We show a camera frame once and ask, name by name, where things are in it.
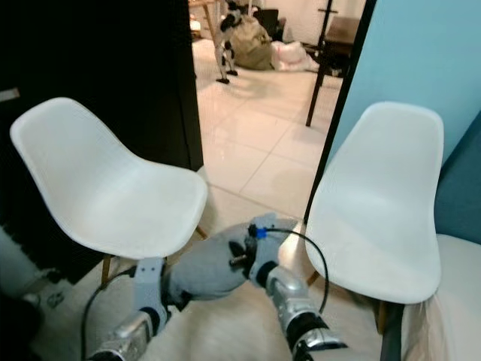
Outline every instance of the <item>light blue panel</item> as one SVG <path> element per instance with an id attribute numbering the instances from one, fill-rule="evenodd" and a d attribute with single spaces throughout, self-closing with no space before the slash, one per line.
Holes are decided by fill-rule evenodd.
<path id="1" fill-rule="evenodd" d="M 385 100 L 435 110 L 446 160 L 481 109 L 481 0 L 378 0 L 330 158 Z"/>

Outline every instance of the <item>black metal stand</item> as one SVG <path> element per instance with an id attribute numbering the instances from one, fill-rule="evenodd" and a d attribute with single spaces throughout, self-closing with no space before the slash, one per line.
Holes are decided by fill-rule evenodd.
<path id="1" fill-rule="evenodd" d="M 404 305 L 388 302 L 386 307 L 386 329 L 383 335 L 380 361 L 401 361 L 401 327 Z"/>
<path id="2" fill-rule="evenodd" d="M 306 126 L 310 126 L 310 123 L 312 122 L 313 115 L 314 115 L 314 108 L 316 107 L 317 95 L 319 94 L 319 88 L 322 86 L 322 82 L 324 81 L 324 75 L 328 68 L 329 49 L 328 47 L 325 46 L 324 39 L 325 39 L 325 33 L 328 28 L 329 16 L 332 13 L 337 13 L 337 11 L 332 10 L 332 1 L 333 0 L 328 0 L 326 9 L 319 9 L 319 11 L 325 13 L 324 22 L 322 23 L 321 35 L 319 36 L 319 43 L 317 44 L 319 48 L 320 64 L 319 64 L 319 70 L 317 71 L 317 79 L 316 79 L 316 85 L 314 87 L 313 98 L 310 101 L 309 114 L 307 115 Z"/>
<path id="3" fill-rule="evenodd" d="M 314 195 L 316 194 L 317 187 L 321 182 L 322 175 L 324 174 L 324 170 L 328 164 L 329 154 L 334 142 L 337 127 L 339 126 L 340 116 L 343 112 L 344 105 L 346 104 L 347 94 L 349 92 L 349 88 L 351 87 L 352 79 L 354 78 L 355 69 L 357 68 L 359 57 L 361 56 L 362 46 L 364 45 L 366 35 L 368 33 L 369 23 L 371 22 L 376 3 L 377 0 L 366 0 L 366 5 L 362 12 L 358 31 L 356 32 L 354 44 L 352 45 L 351 57 L 349 58 L 349 70 L 345 74 L 343 85 L 340 88 L 336 108 L 334 109 L 334 114 L 332 115 L 331 126 L 329 126 L 324 149 L 322 149 L 321 160 L 319 161 L 316 177 L 314 178 L 313 188 L 310 191 L 309 202 L 307 203 L 306 212 L 304 213 L 304 224 L 307 224 L 307 221 L 309 220 L 309 213 L 313 204 Z"/>

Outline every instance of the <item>white plastic chair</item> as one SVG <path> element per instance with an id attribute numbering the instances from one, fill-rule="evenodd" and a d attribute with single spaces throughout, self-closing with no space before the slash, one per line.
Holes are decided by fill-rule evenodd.
<path id="1" fill-rule="evenodd" d="M 201 177 L 134 155 L 74 100 L 30 109 L 12 125 L 11 139 L 53 218 L 85 247 L 164 257 L 186 244 L 201 218 Z"/>
<path id="2" fill-rule="evenodd" d="M 332 282 L 400 304 L 434 294 L 442 155 L 443 122 L 433 111 L 383 102 L 362 114 L 325 171 L 307 224 Z M 307 252 L 323 275 L 316 251 Z"/>

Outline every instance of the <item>humanoid robot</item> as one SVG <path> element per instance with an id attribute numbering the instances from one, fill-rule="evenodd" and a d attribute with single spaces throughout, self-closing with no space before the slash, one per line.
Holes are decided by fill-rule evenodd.
<path id="1" fill-rule="evenodd" d="M 234 49 L 232 49 L 230 40 L 234 29 L 242 22 L 241 10 L 237 7 L 236 2 L 227 0 L 227 4 L 227 16 L 217 27 L 213 40 L 217 66 L 219 66 L 219 71 L 222 76 L 220 79 L 217 79 L 217 81 L 224 84 L 229 84 L 227 74 L 237 77 L 237 72 L 234 67 Z"/>

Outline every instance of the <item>bag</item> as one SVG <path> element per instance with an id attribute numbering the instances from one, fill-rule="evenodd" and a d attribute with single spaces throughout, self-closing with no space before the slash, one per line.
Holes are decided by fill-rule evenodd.
<path id="1" fill-rule="evenodd" d="M 230 40 L 235 63 L 253 70 L 272 70 L 271 38 L 254 17 L 242 16 Z"/>

